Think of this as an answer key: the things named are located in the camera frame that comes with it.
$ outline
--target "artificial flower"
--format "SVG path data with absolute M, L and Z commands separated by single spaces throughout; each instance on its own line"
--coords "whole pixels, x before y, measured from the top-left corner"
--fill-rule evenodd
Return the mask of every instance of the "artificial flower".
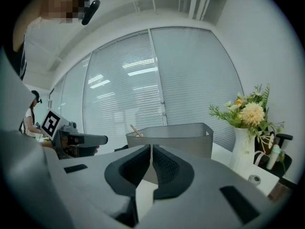
M 231 105 L 232 105 L 232 102 L 231 101 L 229 101 L 229 102 L 227 102 L 226 104 L 224 104 L 226 107 L 230 107 Z
M 228 110 L 234 111 L 238 109 L 241 106 L 241 104 L 233 104 L 231 107 L 227 107 Z
M 271 134 L 270 138 L 269 138 L 269 143 L 268 143 L 268 148 L 272 148 L 272 144 L 274 141 L 275 136 L 273 134 Z
M 257 89 L 254 90 L 254 94 L 259 97 L 261 96 L 261 93 Z
M 238 92 L 237 97 L 240 98 L 240 99 L 244 98 L 244 96 L 242 96 L 240 92 Z
M 241 111 L 242 120 L 247 125 L 259 126 L 260 122 L 264 120 L 264 110 L 257 103 L 248 103 Z
M 235 104 L 237 104 L 237 105 L 238 105 L 238 104 L 242 105 L 242 104 L 243 104 L 243 101 L 239 98 L 239 99 L 236 100 L 236 103 L 235 103 Z

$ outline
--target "white shirt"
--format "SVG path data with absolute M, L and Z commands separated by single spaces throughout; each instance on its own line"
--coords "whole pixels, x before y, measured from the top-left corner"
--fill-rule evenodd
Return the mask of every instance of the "white shirt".
M 27 122 L 26 122 L 26 118 L 29 117 L 29 116 L 32 117 L 31 109 L 28 109 L 28 110 L 27 110 L 27 112 L 25 113 L 25 117 L 24 117 L 24 119 L 23 119 L 24 133 L 25 133 L 26 135 L 36 137 L 35 133 L 29 131 L 29 127 L 28 127 L 28 124 L 27 124 Z

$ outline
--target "glass wall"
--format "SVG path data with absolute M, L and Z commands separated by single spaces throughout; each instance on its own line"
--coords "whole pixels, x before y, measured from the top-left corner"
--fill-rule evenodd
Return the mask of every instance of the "glass wall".
M 154 29 L 152 39 L 167 123 L 204 122 L 214 130 L 214 142 L 232 150 L 235 142 L 232 126 L 209 115 L 210 104 L 224 108 L 224 103 L 243 92 L 235 68 L 218 39 L 210 31 L 190 28 Z
M 98 154 L 127 144 L 133 130 L 163 125 L 157 72 L 147 31 L 92 54 L 84 88 L 84 130 L 108 136 Z
M 79 61 L 65 77 L 62 97 L 61 116 L 76 123 L 79 133 L 84 133 L 82 123 L 82 96 L 90 54 Z
M 208 124 L 214 142 L 232 150 L 232 127 L 209 116 L 210 104 L 223 106 L 243 93 L 222 45 L 210 31 L 192 28 L 153 29 L 151 35 L 128 35 L 86 56 L 55 86 L 52 108 L 79 132 L 108 136 L 98 154 L 126 145 L 130 124 L 196 122 Z

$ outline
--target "black hair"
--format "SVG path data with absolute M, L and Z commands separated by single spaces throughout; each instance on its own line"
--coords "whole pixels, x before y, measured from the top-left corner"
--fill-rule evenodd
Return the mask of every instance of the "black hair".
M 38 102 L 38 100 L 39 100 L 39 93 L 38 93 L 37 91 L 35 91 L 35 90 L 33 90 L 33 91 L 31 91 L 31 92 L 35 95 L 36 100 L 37 100 L 37 102 Z
M 38 102 L 39 100 L 39 93 L 35 90 L 31 91 L 35 95 L 35 99 Z M 35 114 L 34 114 L 34 101 L 30 105 L 30 111 L 33 119 L 33 125 L 35 124 Z

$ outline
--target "wooden stick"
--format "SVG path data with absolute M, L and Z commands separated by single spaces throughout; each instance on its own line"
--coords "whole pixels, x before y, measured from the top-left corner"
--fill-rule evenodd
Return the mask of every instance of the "wooden stick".
M 132 125 L 130 124 L 130 127 L 134 130 L 134 132 L 139 136 L 139 137 L 143 137 L 143 135 L 141 135 L 138 130 Z

